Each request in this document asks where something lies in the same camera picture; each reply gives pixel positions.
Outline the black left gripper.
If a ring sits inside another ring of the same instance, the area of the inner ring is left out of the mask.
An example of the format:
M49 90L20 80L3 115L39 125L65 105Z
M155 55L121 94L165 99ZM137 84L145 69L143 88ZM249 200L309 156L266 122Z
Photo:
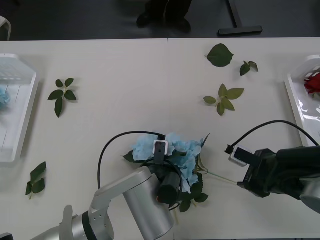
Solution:
M150 164L149 170L152 174L155 174L158 178L165 178L173 170L167 165Z

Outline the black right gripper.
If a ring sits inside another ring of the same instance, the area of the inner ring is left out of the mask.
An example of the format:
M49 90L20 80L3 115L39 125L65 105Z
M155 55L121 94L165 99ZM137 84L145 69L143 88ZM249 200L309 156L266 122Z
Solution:
M270 186L269 176L275 166L276 153L270 149L257 150L250 153L247 150L238 148L236 156L239 160L249 165L243 181L237 182L237 186L249 191L256 197L265 198L271 193L278 194Z

